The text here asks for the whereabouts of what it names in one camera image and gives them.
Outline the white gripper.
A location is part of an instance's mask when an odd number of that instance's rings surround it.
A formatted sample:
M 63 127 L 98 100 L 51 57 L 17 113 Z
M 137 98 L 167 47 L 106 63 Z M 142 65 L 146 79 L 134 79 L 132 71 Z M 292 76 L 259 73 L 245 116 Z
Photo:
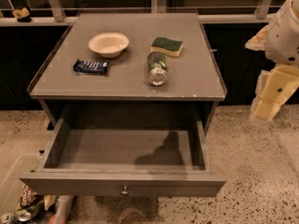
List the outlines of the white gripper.
M 299 67 L 291 65 L 299 64 L 299 0 L 286 0 L 245 48 L 264 50 L 267 59 L 278 63 L 259 75 L 250 109 L 254 118 L 270 121 L 299 88 Z

